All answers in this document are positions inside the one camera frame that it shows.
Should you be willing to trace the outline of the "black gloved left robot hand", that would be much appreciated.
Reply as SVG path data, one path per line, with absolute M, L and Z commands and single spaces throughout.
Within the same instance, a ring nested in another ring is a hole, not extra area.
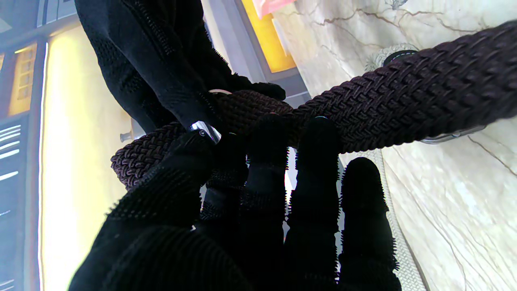
M 286 201 L 286 127 L 266 115 L 247 145 L 199 122 L 107 215 L 70 291 L 400 291 L 373 161 L 337 194 L 337 130 L 318 116 Z

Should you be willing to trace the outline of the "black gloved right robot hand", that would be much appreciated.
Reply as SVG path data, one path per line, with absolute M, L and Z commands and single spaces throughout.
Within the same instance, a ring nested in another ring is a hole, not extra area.
M 212 90 L 251 90 L 286 99 L 273 83 L 252 83 L 231 71 L 214 49 L 199 0 L 76 0 L 107 88 L 149 133 L 173 121 L 227 132 Z

